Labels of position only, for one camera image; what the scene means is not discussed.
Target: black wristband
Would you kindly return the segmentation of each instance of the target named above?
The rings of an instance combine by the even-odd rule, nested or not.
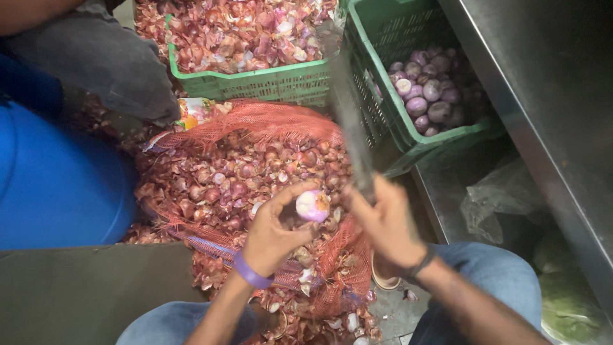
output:
[[[426,245],[426,248],[427,248],[427,251],[425,253],[425,256],[422,259],[422,261],[419,263],[419,265],[405,268],[402,278],[404,278],[405,280],[411,280],[411,281],[415,280],[415,276],[417,276],[419,271],[421,271],[424,267],[428,266],[432,262],[432,260],[436,256],[436,251],[434,250],[432,246]]]

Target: purple wristband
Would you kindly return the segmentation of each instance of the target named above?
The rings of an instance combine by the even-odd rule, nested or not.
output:
[[[275,275],[271,275],[268,278],[264,278],[257,274],[247,263],[245,262],[245,258],[243,258],[243,253],[238,251],[234,254],[234,269],[238,271],[241,277],[247,281],[247,283],[257,287],[258,289],[266,289],[267,287],[272,285],[272,282],[275,280]]]

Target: right hand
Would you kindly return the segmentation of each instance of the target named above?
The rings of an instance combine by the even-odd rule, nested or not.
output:
[[[349,211],[370,235],[377,252],[402,268],[418,265],[427,248],[419,238],[405,189],[375,175],[374,207],[353,186],[343,195]]]

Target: hand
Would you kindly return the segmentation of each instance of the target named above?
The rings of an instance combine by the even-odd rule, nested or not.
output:
[[[302,225],[299,229],[291,229],[281,223],[279,215],[283,207],[307,190],[318,189],[316,182],[302,182],[284,188],[274,198],[268,200],[257,209],[245,247],[243,257],[251,269],[262,277],[273,274],[296,248],[309,243],[317,236],[317,226],[314,222]]]
[[[377,252],[402,268],[421,262],[427,248],[419,239],[404,188],[377,174],[374,207],[353,186],[347,186],[343,195],[349,211],[370,235]]]

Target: red mesh bag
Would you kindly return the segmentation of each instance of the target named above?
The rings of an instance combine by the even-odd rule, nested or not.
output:
[[[235,99],[231,104],[232,108],[227,113],[212,109],[209,122],[189,131],[165,132],[156,136],[145,147],[145,151],[162,152],[186,146],[201,147],[206,151],[228,133],[237,130],[242,131],[244,138],[256,143],[279,139],[314,139],[329,142],[331,147],[343,145],[339,127],[311,109],[252,99]],[[203,288],[204,284],[219,286],[232,267],[232,257],[240,250],[241,241],[218,227],[186,220],[178,211],[172,211],[173,206],[169,198],[161,203],[151,202],[148,198],[142,199],[141,202],[145,209],[160,216],[164,222],[162,227],[170,234],[211,258],[207,261],[209,259],[200,257],[205,260],[203,265],[223,265],[223,276],[216,276],[203,283]],[[288,260],[276,274],[273,287],[257,294],[262,296],[265,304],[278,300],[280,295],[284,295],[285,300],[288,299],[288,294],[300,297],[297,299],[300,301],[299,306],[294,309],[294,315],[297,315],[298,319],[330,319],[355,311],[368,300],[371,278],[370,251],[370,243],[360,234],[353,219],[345,215],[337,223],[336,232],[318,244],[317,254],[314,255],[316,274],[309,297],[302,294],[299,282],[303,266],[294,259]]]

